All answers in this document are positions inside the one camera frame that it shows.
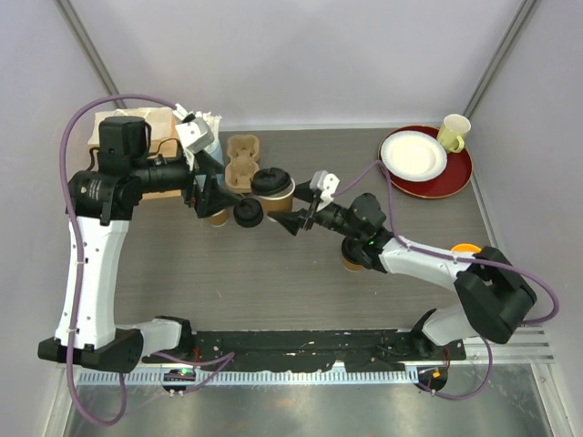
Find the black coffee cup lid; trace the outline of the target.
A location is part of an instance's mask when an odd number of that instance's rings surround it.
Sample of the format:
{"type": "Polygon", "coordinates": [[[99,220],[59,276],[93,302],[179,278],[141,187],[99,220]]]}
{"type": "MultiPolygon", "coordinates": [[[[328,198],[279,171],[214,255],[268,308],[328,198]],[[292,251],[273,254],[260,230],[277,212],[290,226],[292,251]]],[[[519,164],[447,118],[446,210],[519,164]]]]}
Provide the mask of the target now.
{"type": "Polygon", "coordinates": [[[351,263],[356,265],[361,265],[362,262],[360,260],[360,250],[358,244],[353,239],[345,238],[341,245],[341,253],[343,258],[351,263]]]}

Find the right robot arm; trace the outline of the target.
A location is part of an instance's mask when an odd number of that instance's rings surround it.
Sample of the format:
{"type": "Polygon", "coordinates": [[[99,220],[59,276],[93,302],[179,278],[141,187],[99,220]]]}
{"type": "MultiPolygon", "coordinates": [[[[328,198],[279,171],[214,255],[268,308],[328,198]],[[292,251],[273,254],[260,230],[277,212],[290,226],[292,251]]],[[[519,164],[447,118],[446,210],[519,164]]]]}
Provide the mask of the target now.
{"type": "Polygon", "coordinates": [[[292,235],[319,225],[343,235],[341,252],[352,264],[421,279],[456,294],[456,305],[429,310],[414,325],[407,353],[430,360],[452,341],[472,337],[505,344],[537,301],[500,250],[484,247],[473,254],[417,246],[385,227],[386,216],[371,193],[356,197],[349,207],[324,204],[322,192],[309,183],[294,195],[310,206],[269,215],[292,235]]]}

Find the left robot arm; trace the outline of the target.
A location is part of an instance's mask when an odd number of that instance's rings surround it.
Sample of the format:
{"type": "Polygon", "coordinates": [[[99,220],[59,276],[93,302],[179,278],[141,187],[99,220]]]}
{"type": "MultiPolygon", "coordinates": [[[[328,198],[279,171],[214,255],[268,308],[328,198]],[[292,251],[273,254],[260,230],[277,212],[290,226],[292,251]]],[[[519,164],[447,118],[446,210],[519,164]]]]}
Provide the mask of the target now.
{"type": "Polygon", "coordinates": [[[218,182],[224,167],[205,149],[214,140],[205,120],[187,115],[176,132],[181,153],[152,157],[152,128],[145,118],[107,117],[99,123],[92,157],[97,169],[65,180],[71,239],[66,299],[55,334],[38,345],[39,359],[129,373],[157,352],[176,363],[192,356],[194,336],[186,319],[114,322],[120,254],[145,194],[178,190],[201,219],[242,202],[218,182]]]}

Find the brown paper cup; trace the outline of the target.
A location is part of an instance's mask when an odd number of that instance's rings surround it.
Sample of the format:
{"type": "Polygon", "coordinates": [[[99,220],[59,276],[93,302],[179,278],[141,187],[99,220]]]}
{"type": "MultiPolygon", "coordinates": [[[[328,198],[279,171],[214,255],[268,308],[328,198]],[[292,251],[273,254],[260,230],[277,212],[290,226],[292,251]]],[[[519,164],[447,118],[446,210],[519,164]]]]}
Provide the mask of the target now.
{"type": "Polygon", "coordinates": [[[359,271],[363,268],[362,265],[352,262],[349,259],[343,258],[343,265],[344,267],[351,272],[359,271]]]}
{"type": "Polygon", "coordinates": [[[295,182],[292,181],[287,188],[283,189],[278,193],[269,196],[259,196],[263,212],[270,221],[274,221],[274,219],[269,216],[270,212],[292,211],[294,190],[295,182]]]}

